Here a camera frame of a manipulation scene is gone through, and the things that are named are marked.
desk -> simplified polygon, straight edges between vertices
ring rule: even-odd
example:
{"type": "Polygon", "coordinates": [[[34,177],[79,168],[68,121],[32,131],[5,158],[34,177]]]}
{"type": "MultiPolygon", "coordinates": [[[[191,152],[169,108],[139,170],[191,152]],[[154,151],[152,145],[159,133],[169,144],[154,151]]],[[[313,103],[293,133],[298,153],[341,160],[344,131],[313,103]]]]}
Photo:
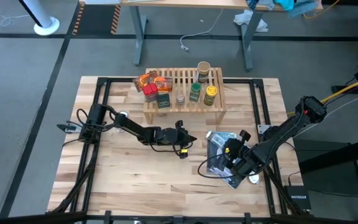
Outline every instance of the desk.
{"type": "MultiPolygon", "coordinates": [[[[76,121],[77,109],[89,111],[97,80],[97,77],[81,78],[71,114],[72,121],[76,121]]],[[[225,78],[224,82],[230,80],[244,79],[225,78]]],[[[118,133],[114,129],[102,133],[87,214],[104,215],[105,210],[111,210],[113,215],[125,216],[243,217],[244,212],[249,212],[252,217],[269,217],[263,174],[259,184],[244,180],[238,189],[232,189],[222,180],[205,179],[197,174],[197,167],[206,159],[207,131],[238,134],[245,129],[252,135],[249,144],[258,142],[250,85],[233,82],[224,84],[227,113],[220,125],[215,125],[214,114],[183,116],[179,113],[155,117],[154,125],[162,128],[172,127],[182,119],[184,128],[198,138],[186,159],[179,159],[174,153],[153,152],[129,133],[118,133]]],[[[287,115],[278,79],[264,78],[263,83],[271,122],[273,125],[281,124],[287,115]]],[[[259,115],[264,123],[261,97],[259,91],[255,92],[259,115]]],[[[127,111],[130,119],[148,126],[143,114],[143,102],[144,96],[137,92],[133,83],[111,83],[108,104],[116,111],[127,111]]],[[[65,141],[77,137],[77,134],[68,134],[65,141]]],[[[63,148],[48,210],[57,207],[74,186],[82,146],[81,142],[73,142],[63,148]]],[[[172,148],[160,146],[158,150],[172,148]]],[[[296,153],[284,144],[278,150],[277,157],[285,184],[289,174],[299,171],[296,153]]],[[[291,182],[302,185],[300,174],[292,175],[291,182]]],[[[272,190],[278,213],[277,191],[275,187],[272,190]]],[[[82,207],[83,197],[84,190],[80,192],[77,210],[82,207]]]]}
{"type": "MultiPolygon", "coordinates": [[[[85,4],[85,0],[80,0],[80,3],[85,4]]],[[[141,16],[139,13],[139,6],[161,6],[161,7],[202,7],[202,8],[221,8],[221,9],[249,9],[246,0],[163,0],[163,1],[149,1],[149,2],[135,2],[128,3],[128,0],[122,0],[122,6],[129,6],[131,12],[132,21],[134,23],[134,29],[136,34],[135,43],[135,58],[134,64],[140,64],[140,58],[142,55],[142,47],[144,42],[144,32],[146,27],[146,16],[141,16]]],[[[321,1],[316,8],[317,11],[323,10],[321,1]]],[[[241,42],[244,53],[246,71],[249,72],[252,69],[252,56],[250,43],[259,21],[262,18],[263,12],[268,12],[266,6],[257,5],[249,25],[243,24],[241,26],[241,42]]],[[[273,11],[283,11],[280,6],[276,6],[273,11]]]]}

white base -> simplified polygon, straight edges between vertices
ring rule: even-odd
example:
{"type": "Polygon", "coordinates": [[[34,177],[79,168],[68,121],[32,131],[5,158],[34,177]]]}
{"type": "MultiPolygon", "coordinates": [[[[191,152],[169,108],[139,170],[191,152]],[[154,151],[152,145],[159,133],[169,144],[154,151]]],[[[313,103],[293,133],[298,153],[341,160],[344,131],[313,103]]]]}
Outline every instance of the white base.
{"type": "Polygon", "coordinates": [[[54,32],[56,32],[59,29],[60,26],[60,22],[58,19],[54,18],[54,17],[50,17],[50,19],[52,20],[52,24],[47,27],[40,27],[37,24],[34,25],[34,31],[36,34],[38,35],[50,35],[53,34],[54,32]]]}

wooden shelf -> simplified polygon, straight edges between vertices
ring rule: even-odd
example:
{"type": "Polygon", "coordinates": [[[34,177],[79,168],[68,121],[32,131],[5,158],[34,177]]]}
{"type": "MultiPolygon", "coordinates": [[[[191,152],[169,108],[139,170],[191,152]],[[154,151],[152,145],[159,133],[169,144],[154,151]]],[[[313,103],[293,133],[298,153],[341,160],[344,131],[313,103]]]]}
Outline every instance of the wooden shelf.
{"type": "Polygon", "coordinates": [[[168,77],[173,79],[172,92],[169,93],[171,107],[158,108],[157,102],[145,102],[144,114],[147,122],[152,124],[154,114],[167,114],[167,113],[215,113],[216,124],[220,124],[223,119],[226,108],[226,99],[224,96],[223,76],[220,68],[211,68],[208,75],[208,81],[201,84],[200,97],[198,102],[190,101],[191,85],[197,82],[197,68],[147,68],[146,72],[156,71],[161,77],[168,77]],[[214,85],[218,89],[218,94],[215,97],[212,106],[204,104],[204,97],[206,88],[214,85]],[[185,96],[185,104],[178,105],[176,98],[178,95],[185,96]]]}

black box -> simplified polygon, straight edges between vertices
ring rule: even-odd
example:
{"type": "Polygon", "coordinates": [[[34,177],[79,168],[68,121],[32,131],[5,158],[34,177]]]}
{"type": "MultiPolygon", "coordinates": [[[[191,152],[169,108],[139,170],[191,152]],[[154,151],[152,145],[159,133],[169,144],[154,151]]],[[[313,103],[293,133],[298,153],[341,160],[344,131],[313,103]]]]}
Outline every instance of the black box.
{"type": "Polygon", "coordinates": [[[291,199],[302,210],[310,210],[310,199],[308,189],[304,186],[285,186],[291,199]]]}

blue cloth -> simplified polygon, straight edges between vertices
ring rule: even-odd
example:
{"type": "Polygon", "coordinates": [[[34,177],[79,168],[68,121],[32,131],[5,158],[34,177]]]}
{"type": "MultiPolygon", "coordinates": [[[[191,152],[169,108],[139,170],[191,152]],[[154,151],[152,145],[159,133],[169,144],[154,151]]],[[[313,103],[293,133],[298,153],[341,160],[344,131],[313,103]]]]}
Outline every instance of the blue cloth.
{"type": "Polygon", "coordinates": [[[277,4],[280,4],[286,11],[291,11],[293,9],[293,0],[275,0],[277,4]]]}
{"type": "Polygon", "coordinates": [[[288,15],[290,18],[294,18],[316,9],[317,6],[318,4],[315,0],[297,0],[293,6],[293,9],[288,12],[288,15]]]}

